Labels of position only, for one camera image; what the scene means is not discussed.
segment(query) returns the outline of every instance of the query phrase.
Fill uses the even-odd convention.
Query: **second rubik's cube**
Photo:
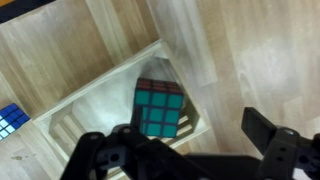
[[[29,120],[16,104],[11,104],[0,110],[0,140],[19,129],[22,124]]]
[[[183,92],[175,82],[138,79],[135,106],[142,106],[140,132],[147,136],[175,137]]]

